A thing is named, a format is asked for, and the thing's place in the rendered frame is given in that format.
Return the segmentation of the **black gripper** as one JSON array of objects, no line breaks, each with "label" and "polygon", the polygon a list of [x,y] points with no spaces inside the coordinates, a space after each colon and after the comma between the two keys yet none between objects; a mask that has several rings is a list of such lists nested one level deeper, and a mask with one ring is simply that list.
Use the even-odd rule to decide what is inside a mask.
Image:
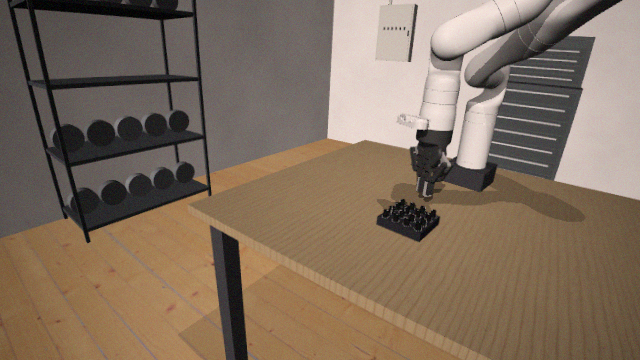
[{"label": "black gripper", "polygon": [[[442,182],[454,167],[454,163],[446,158],[446,148],[451,143],[453,130],[417,129],[418,144],[410,147],[410,155],[413,171],[416,171],[418,176],[416,191],[422,192],[424,197],[431,196],[435,182]],[[433,176],[431,176],[432,172]]]}]

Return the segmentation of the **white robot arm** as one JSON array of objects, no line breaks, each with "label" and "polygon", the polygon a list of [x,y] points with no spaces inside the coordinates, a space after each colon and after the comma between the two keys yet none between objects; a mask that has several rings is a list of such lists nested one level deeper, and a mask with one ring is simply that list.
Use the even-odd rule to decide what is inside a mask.
[{"label": "white robot arm", "polygon": [[420,113],[400,113],[397,123],[427,130],[428,121],[428,129],[453,130],[464,54],[502,36],[473,57],[464,73],[469,86],[490,89],[484,89],[466,104],[456,163],[469,169],[484,169],[510,64],[545,52],[621,1],[489,0],[441,24],[431,37]]}]

